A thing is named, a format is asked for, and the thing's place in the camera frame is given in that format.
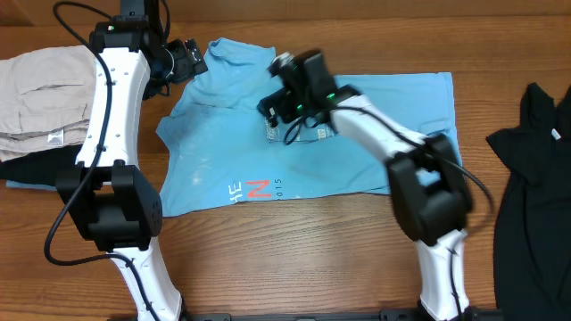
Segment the light blue printed t-shirt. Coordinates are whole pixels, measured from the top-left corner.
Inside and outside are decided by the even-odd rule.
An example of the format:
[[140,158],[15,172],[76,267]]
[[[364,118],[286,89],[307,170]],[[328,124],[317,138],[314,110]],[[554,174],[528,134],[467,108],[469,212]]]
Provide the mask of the light blue printed t-shirt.
[[161,189],[175,217],[238,202],[389,191],[384,166],[325,125],[269,128],[258,103],[282,84],[269,74],[274,48],[212,41],[207,71],[186,85],[157,133],[170,152]]

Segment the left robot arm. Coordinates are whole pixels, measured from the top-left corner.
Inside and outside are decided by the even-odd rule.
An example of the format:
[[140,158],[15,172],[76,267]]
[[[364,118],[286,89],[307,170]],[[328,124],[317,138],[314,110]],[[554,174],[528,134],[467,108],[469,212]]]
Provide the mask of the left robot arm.
[[193,39],[166,36],[160,18],[146,9],[124,9],[96,24],[86,41],[96,66],[87,138],[56,182],[62,214],[95,244],[91,261],[117,266],[138,320],[190,318],[161,254],[161,197],[139,168],[137,140],[142,102],[168,95],[172,84],[208,67]]

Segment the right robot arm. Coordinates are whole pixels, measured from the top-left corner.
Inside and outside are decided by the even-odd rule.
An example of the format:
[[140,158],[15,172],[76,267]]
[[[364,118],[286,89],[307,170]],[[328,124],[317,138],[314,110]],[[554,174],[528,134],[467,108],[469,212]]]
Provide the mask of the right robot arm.
[[354,86],[338,86],[319,50],[280,54],[269,73],[283,83],[259,104],[272,127],[285,123],[296,128],[313,119],[360,144],[385,165],[393,214],[417,246],[419,312],[429,320],[466,319],[463,254],[473,201],[450,140],[408,129]]

